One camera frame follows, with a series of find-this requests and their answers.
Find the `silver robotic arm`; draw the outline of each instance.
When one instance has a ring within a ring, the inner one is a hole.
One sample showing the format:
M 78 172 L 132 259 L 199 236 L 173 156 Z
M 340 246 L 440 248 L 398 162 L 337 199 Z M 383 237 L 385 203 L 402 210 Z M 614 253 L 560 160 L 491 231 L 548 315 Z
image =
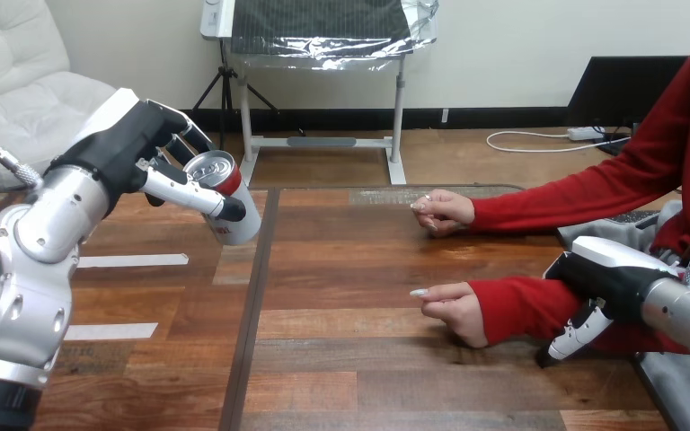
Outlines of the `silver robotic arm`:
M 539 352 L 539 365 L 562 361 L 614 321 L 646 324 L 690 350 L 690 286 L 663 262 L 617 242 L 580 237 L 544 277 L 563 280 L 588 301 Z
M 29 190 L 24 203 L 0 213 L 0 429 L 32 425 L 72 316 L 78 244 L 121 194 L 141 190 L 150 202 L 242 219 L 241 201 L 202 188 L 162 157 L 161 147 L 175 148 L 188 161 L 179 134 L 197 148 L 212 145 L 181 113 L 120 90 L 43 177 L 0 148 L 0 162 Z

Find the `tape marking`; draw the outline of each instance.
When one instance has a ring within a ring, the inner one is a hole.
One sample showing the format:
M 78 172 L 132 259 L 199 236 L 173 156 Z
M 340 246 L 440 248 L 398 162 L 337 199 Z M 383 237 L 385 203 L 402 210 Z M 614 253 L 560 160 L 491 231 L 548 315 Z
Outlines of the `tape marking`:
M 132 256 L 81 257 L 79 268 L 128 268 L 160 267 L 186 265 L 189 257 L 185 254 L 143 254 Z
M 91 341 L 102 339 L 149 339 L 157 323 L 130 323 L 122 325 L 70 325 L 65 341 Z

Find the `red can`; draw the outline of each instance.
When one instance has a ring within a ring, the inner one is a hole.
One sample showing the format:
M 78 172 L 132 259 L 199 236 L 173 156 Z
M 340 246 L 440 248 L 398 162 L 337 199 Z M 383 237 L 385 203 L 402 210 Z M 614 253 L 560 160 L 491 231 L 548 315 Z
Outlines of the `red can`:
M 203 215 L 220 243 L 244 244 L 258 234 L 261 229 L 261 215 L 258 214 L 258 208 L 231 154 L 218 150 L 208 151 L 191 159 L 183 170 L 199 184 L 244 203 L 247 214 L 239 222 L 216 220 Z

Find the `red sweater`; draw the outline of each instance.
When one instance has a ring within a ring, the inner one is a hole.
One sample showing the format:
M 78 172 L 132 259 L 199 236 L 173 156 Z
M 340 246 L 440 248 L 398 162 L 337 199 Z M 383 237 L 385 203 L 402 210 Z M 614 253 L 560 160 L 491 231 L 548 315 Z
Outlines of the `red sweater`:
M 690 58 L 620 155 L 536 189 L 474 200 L 473 229 L 517 232 L 580 224 L 633 210 L 681 185 L 684 209 L 663 226 L 653 245 L 679 255 L 690 246 Z M 550 339 L 581 305 L 559 281 L 511 277 L 470 285 L 491 344 L 520 334 Z M 686 352 L 641 325 L 616 324 L 596 347 Z

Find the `white armchair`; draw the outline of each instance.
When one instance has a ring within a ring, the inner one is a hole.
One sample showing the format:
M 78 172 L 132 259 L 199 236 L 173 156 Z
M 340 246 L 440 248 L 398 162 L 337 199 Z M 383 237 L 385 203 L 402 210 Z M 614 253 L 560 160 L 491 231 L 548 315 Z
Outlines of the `white armchair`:
M 0 145 L 41 173 L 114 93 L 69 69 L 44 0 L 0 0 Z M 0 190 L 20 186 L 0 165 Z

